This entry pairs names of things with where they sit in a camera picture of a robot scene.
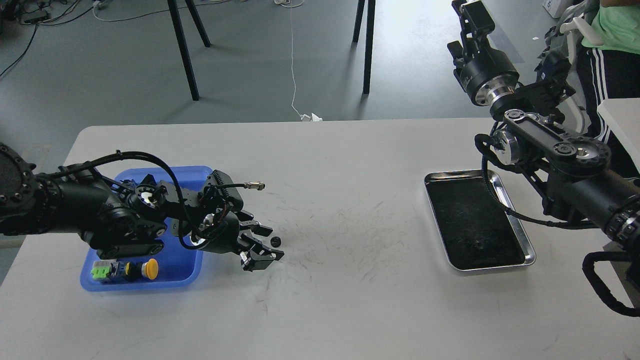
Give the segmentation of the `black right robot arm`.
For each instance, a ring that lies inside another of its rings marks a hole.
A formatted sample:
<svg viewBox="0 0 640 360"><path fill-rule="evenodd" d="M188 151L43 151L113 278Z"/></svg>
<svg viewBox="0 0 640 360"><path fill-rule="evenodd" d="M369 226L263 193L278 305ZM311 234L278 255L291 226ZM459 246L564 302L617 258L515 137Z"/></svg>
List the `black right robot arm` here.
<svg viewBox="0 0 640 360"><path fill-rule="evenodd" d="M596 262L627 262L627 281L639 286L639 189L610 169L611 151L592 137L567 129L558 105L574 95L567 76L576 57L575 30L586 32L585 20L561 21L546 34L546 49L535 71L537 80L519 85L509 57L493 48L489 34L496 25L480 1L451 3L461 25L461 41L448 44L454 76L471 102L488 106L494 120L489 134L474 137L487 162L526 180L541 196L543 213L556 218L548 227L601 229L620 245L619 251L588 253L583 273L602 302L613 312L638 317L637 307L618 301L595 271Z"/></svg>

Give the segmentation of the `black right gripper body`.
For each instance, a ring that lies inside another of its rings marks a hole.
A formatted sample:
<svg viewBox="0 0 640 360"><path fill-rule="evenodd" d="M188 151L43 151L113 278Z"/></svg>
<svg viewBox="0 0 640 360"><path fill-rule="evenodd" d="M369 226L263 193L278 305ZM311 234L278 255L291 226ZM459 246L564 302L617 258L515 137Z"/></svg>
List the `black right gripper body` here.
<svg viewBox="0 0 640 360"><path fill-rule="evenodd" d="M486 48L477 55L466 56L467 80L457 80L476 106L491 106L500 97L513 94L519 73L501 50Z"/></svg>

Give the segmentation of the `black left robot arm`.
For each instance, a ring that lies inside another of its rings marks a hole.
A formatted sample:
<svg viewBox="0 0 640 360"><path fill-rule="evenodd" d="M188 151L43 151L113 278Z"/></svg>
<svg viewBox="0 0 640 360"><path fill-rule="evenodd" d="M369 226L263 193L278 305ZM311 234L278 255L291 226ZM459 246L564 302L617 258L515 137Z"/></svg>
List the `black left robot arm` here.
<svg viewBox="0 0 640 360"><path fill-rule="evenodd" d="M148 174L139 182L119 182L98 171L116 161L155 164L169 176ZM272 228L243 209L238 188L265 189L265 183L235 183L220 170L199 190L179 184L174 171L146 152L116 152L55 173L34 173L35 164L1 144L1 233L5 236L77 233L101 260L152 256L164 249L170 231L185 249L240 256L244 271L261 271L284 257L256 235Z"/></svg>

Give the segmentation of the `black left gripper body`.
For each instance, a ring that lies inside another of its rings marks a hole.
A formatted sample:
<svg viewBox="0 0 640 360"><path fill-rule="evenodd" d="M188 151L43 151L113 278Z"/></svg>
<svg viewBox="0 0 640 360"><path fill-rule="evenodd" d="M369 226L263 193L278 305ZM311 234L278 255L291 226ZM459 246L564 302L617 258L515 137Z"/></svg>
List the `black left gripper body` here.
<svg viewBox="0 0 640 360"><path fill-rule="evenodd" d="M238 245L239 232L240 221L238 216L230 212L223 218L217 230L214 231L213 239L200 250L218 255L224 255L226 253L238 255L238 253L240 253L240 246Z"/></svg>

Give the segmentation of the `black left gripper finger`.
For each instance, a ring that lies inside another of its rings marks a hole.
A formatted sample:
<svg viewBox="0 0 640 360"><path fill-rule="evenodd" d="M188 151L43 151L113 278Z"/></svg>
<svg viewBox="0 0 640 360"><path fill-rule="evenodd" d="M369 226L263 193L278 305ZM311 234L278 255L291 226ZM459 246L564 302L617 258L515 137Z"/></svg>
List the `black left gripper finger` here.
<svg viewBox="0 0 640 360"><path fill-rule="evenodd" d="M285 253L281 250L265 246L253 235L240 235L237 239L238 255L243 271L262 271L274 261L281 260Z"/></svg>
<svg viewBox="0 0 640 360"><path fill-rule="evenodd" d="M247 210L236 211L235 216L238 219L238 240L245 231L251 231L254 235L262 237L267 237L274 232L273 228L256 221L255 216Z"/></svg>

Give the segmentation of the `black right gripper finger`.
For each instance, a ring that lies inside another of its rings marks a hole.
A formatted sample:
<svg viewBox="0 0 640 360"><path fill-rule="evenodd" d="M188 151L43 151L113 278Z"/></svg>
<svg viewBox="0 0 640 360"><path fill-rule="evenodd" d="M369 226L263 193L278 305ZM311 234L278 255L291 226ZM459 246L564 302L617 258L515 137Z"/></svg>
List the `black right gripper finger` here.
<svg viewBox="0 0 640 360"><path fill-rule="evenodd" d="M450 42L446 45L446 47L448 48L448 51L450 52L453 59L455 78L458 81L467 81L466 73L464 73L467 65L464 47L462 46L460 41Z"/></svg>
<svg viewBox="0 0 640 360"><path fill-rule="evenodd" d="M461 41L466 56L490 48L489 34L496 25L481 0L453 0L451 5L461 25Z"/></svg>

